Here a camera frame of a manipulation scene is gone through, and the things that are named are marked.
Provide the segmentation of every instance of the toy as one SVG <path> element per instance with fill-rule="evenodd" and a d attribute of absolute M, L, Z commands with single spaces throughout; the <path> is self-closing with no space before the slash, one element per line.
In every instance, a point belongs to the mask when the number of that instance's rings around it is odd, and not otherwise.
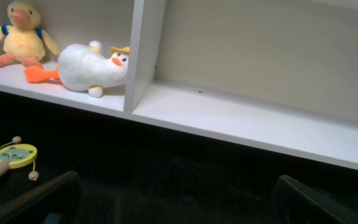
<path fill-rule="evenodd" d="M 97 41 L 92 41 L 89 46 L 69 45 L 61 52 L 55 70 L 27 67 L 24 70 L 26 79 L 29 83 L 39 83 L 49 78 L 59 78 L 70 90 L 88 90 L 90 96 L 101 97 L 103 88 L 125 83 L 129 47 L 111 47 L 109 59 L 99 53 L 100 49 L 101 44 Z"/>
<path fill-rule="evenodd" d="M 7 7 L 7 14 L 12 25 L 0 26 L 0 41 L 4 37 L 4 51 L 0 55 L 0 67 L 9 65 L 14 60 L 25 67 L 42 65 L 39 61 L 45 56 L 42 41 L 54 54 L 60 53 L 60 47 L 44 30 L 38 28 L 41 16 L 38 10 L 24 2 L 12 2 Z"/>
<path fill-rule="evenodd" d="M 39 173 L 35 171 L 37 148 L 30 144 L 20 144 L 22 139 L 16 136 L 11 142 L 0 147 L 0 176 L 9 169 L 16 169 L 33 163 L 30 180 L 37 180 Z"/>

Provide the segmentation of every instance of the yellow hat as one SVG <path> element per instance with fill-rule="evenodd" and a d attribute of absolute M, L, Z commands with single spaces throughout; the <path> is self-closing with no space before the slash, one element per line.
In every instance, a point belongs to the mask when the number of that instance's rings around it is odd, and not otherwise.
<path fill-rule="evenodd" d="M 129 47 L 124 47 L 124 48 L 111 47 L 110 55 L 114 54 L 115 52 L 129 55 Z"/>

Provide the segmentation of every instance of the black surface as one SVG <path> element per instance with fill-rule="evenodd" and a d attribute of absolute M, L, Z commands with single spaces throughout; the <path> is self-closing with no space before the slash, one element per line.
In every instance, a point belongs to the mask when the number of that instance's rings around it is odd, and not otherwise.
<path fill-rule="evenodd" d="M 358 171 L 0 93 L 0 145 L 39 150 L 0 179 L 0 205 L 68 170 L 83 189 L 75 223 L 277 223 L 272 191 L 288 174 L 338 195 Z"/>

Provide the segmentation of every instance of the stuffed duck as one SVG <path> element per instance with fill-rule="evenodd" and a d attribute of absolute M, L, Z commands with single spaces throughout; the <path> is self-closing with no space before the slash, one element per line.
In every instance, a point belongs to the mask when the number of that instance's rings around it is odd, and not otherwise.
<path fill-rule="evenodd" d="M 27 67 L 24 70 L 29 83 L 39 83 L 49 78 L 60 79 L 64 86 L 73 91 L 88 91 L 90 96 L 101 97 L 103 88 L 125 83 L 128 71 L 129 47 L 111 47 L 111 57 L 100 54 L 101 44 L 92 41 L 89 46 L 71 44 L 58 59 L 55 70 Z"/>
<path fill-rule="evenodd" d="M 54 54 L 60 53 L 60 47 L 42 29 L 40 13 L 24 2 L 12 2 L 7 7 L 7 15 L 12 25 L 0 26 L 0 41 L 5 38 L 4 51 L 0 55 L 0 67 L 9 65 L 14 60 L 20 61 L 25 67 L 39 66 L 39 61 L 45 56 L 42 41 Z"/>

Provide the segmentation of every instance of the pink beak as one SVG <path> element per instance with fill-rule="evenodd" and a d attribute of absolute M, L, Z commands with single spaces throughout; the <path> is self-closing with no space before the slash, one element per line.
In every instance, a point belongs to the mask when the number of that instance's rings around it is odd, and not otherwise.
<path fill-rule="evenodd" d="M 16 9 L 12 12 L 11 18 L 19 26 L 26 26 L 30 23 L 30 15 L 24 9 Z"/>

